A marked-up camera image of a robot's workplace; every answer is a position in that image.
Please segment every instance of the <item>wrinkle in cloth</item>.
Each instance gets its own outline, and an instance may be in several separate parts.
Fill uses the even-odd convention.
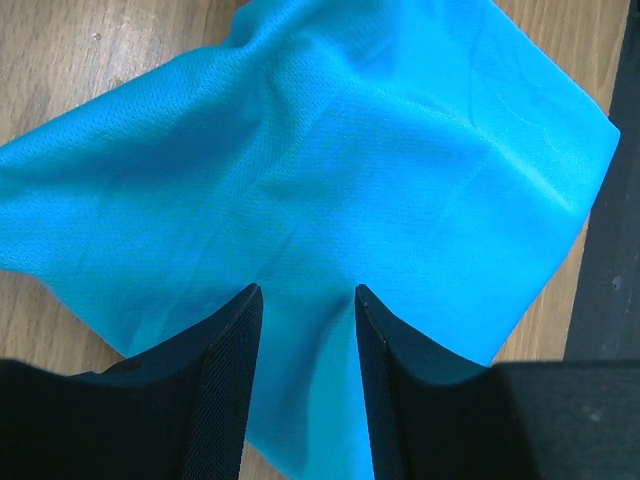
[[[294,479],[372,478],[356,285],[489,363],[617,140],[489,0],[253,0],[223,45],[0,149],[0,268],[125,356],[257,282],[249,441]]]

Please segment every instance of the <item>blue cloth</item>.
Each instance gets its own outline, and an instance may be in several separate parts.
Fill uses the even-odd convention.
[[[0,267],[124,355],[257,282],[249,440],[293,478],[368,479],[355,286],[490,362],[617,139],[488,0],[254,0],[224,45],[0,149]]]

